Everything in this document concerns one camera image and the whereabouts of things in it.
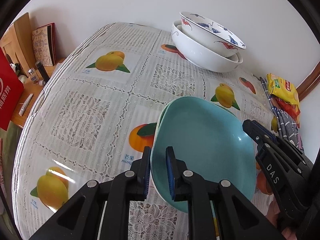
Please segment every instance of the white wall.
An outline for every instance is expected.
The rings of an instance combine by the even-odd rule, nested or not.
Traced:
[[[57,26],[58,56],[67,56],[101,26],[124,21],[171,30],[179,11],[203,14],[246,44],[244,64],[256,75],[272,72],[298,86],[320,60],[320,45],[287,0],[31,0],[34,26]]]
[[[300,134],[308,158],[314,162],[320,147],[320,84],[300,103]]]

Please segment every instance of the wooden shelf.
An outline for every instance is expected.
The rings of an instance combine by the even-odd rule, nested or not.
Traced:
[[[56,64],[54,66],[45,66],[45,70],[47,71],[49,77],[52,76],[52,73],[57,65],[57,63],[62,63],[65,59],[60,59],[56,62]],[[38,98],[38,96],[40,95],[43,86],[39,86],[39,85],[35,85],[33,84],[33,82],[31,82],[30,78],[28,78],[28,80],[24,83],[24,90],[21,94],[21,97],[16,105],[16,108],[13,111],[12,117],[11,117],[11,121],[18,125],[19,127],[23,128],[27,117],[29,116],[29,113],[31,111],[31,108],[33,107],[33,104],[35,103],[36,99]],[[20,116],[19,115],[19,111],[24,103],[24,101],[26,101],[27,97],[33,94],[33,97],[31,98],[26,110],[24,111],[23,115]]]

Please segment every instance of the teal plate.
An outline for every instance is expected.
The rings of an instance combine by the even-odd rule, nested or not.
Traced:
[[[171,199],[165,149],[206,180],[231,181],[249,200],[256,184],[253,143],[230,112],[196,97],[181,97],[164,111],[151,152],[151,175],[160,196],[180,211],[187,202]]]

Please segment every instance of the metal screw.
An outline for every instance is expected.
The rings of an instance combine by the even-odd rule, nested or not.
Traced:
[[[231,185],[230,181],[224,179],[223,181],[221,181],[221,185],[223,187],[229,187]]]
[[[126,177],[132,177],[132,176],[134,176],[134,171],[126,171],[124,175]]]
[[[183,172],[183,175],[186,176],[186,177],[191,177],[193,175],[193,172],[186,170],[186,171]]]
[[[87,182],[88,187],[95,187],[97,185],[97,182],[95,180],[89,180]]]

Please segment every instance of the white bowl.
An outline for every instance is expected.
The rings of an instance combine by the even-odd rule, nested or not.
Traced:
[[[243,62],[239,52],[230,58],[225,58],[194,41],[181,30],[180,21],[173,22],[171,29],[173,43],[183,56],[197,67],[215,72],[228,72]]]
[[[183,33],[224,57],[245,49],[245,44],[231,31],[199,14],[180,12]]]

